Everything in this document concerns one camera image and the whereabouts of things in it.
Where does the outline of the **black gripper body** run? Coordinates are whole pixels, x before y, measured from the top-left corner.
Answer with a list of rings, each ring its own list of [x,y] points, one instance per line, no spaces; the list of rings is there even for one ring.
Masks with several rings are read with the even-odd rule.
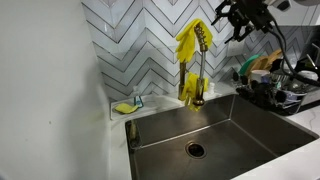
[[[248,26],[249,32],[256,29],[267,33],[271,21],[274,21],[274,17],[263,0],[232,0],[230,22],[235,33],[240,33],[243,26]]]

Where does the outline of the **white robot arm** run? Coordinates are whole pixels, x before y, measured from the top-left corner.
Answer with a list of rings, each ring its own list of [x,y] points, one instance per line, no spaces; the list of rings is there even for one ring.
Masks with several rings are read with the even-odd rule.
[[[269,6],[286,12],[291,3],[290,0],[223,0],[215,9],[215,19],[211,25],[226,17],[234,31],[225,43],[231,40],[241,42],[254,30],[269,31],[271,23],[275,22]]]

